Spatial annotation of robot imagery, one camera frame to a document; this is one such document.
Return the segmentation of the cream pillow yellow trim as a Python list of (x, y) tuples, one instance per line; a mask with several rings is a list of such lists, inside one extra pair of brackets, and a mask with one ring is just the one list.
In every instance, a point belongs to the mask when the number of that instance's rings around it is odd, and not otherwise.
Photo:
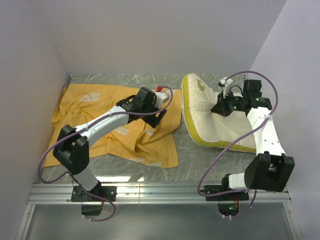
[(198, 75), (189, 73), (181, 81), (181, 109), (191, 139), (202, 147), (225, 148), (252, 130), (245, 113), (224, 117), (211, 112), (219, 92)]

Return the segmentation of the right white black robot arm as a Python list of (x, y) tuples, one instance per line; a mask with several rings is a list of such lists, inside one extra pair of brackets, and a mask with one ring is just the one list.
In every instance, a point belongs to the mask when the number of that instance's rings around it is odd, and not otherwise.
[(238, 190), (264, 190), (282, 192), (294, 169), (293, 157), (287, 156), (278, 139), (272, 118), (272, 104), (262, 96), (260, 80), (245, 80), (241, 95), (231, 91), (233, 81), (223, 78), (223, 88), (211, 112), (228, 117), (232, 112), (244, 112), (251, 128), (256, 147), (256, 157), (243, 173), (227, 174), (221, 181), (220, 194), (233, 199)]

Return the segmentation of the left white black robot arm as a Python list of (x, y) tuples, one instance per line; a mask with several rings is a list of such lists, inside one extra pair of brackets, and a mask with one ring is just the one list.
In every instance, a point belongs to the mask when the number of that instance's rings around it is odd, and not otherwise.
[(54, 144), (53, 156), (79, 184), (85, 198), (113, 201), (114, 196), (106, 194), (101, 182), (89, 169), (91, 146), (115, 129), (139, 119), (156, 128), (172, 100), (173, 92), (165, 92), (162, 86), (156, 91), (142, 87), (137, 94), (118, 101), (101, 116), (76, 127), (64, 126)]

